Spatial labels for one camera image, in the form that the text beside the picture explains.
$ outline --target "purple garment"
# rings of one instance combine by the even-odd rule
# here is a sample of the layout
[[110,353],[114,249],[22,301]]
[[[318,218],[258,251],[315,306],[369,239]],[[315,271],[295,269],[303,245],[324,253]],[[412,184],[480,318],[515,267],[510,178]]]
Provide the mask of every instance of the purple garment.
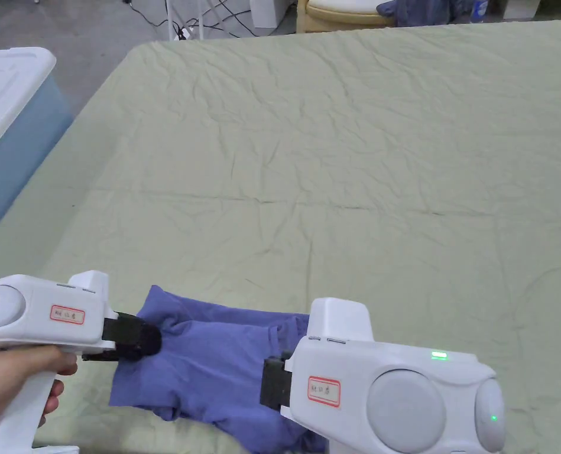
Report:
[[162,350],[119,363],[111,406],[209,423],[252,453],[324,452],[325,438],[259,404],[263,360],[295,350],[308,316],[232,309],[157,286],[137,316],[161,330]]

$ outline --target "gray floor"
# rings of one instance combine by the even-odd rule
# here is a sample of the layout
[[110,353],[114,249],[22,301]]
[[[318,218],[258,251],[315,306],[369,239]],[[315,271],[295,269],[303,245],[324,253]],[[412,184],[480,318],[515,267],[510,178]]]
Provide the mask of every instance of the gray floor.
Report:
[[[79,112],[106,80],[110,72],[133,47],[168,39],[166,24],[154,28],[122,0],[0,0],[0,49],[39,46],[57,57],[55,77],[73,110]],[[196,0],[175,0],[179,14],[188,20],[197,16]],[[227,0],[238,13],[249,9],[248,0]],[[133,7],[158,24],[166,18],[164,0],[133,0]],[[229,13],[218,7],[222,18]],[[250,14],[239,19],[258,35],[295,32],[296,16],[289,10],[280,27],[273,31],[255,29]],[[208,13],[204,23],[213,25]],[[251,36],[236,19],[226,24],[233,34]],[[226,37],[223,31],[206,29],[206,37]]]

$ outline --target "power strip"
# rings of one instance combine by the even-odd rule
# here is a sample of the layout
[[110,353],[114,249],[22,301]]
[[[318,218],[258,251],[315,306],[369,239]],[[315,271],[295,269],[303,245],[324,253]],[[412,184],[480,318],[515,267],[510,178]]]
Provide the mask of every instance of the power strip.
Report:
[[[194,34],[194,27],[182,28],[181,32],[185,36],[186,40],[192,40],[193,39],[192,36]],[[179,41],[179,36],[176,35],[173,41]]]

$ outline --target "white label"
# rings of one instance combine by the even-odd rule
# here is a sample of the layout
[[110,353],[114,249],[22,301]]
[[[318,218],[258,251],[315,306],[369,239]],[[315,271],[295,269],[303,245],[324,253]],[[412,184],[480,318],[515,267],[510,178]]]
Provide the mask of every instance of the white label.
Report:
[[323,377],[310,377],[307,381],[307,397],[320,404],[339,407],[341,404],[341,383]]
[[52,306],[49,318],[56,322],[82,325],[85,322],[85,313],[83,310],[73,309],[72,307]]

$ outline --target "plastic storage box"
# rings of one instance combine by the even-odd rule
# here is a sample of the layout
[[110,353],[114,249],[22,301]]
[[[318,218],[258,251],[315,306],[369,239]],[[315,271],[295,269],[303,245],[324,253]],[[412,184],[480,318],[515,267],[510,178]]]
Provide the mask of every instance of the plastic storage box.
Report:
[[0,219],[72,123],[46,49],[0,50]]

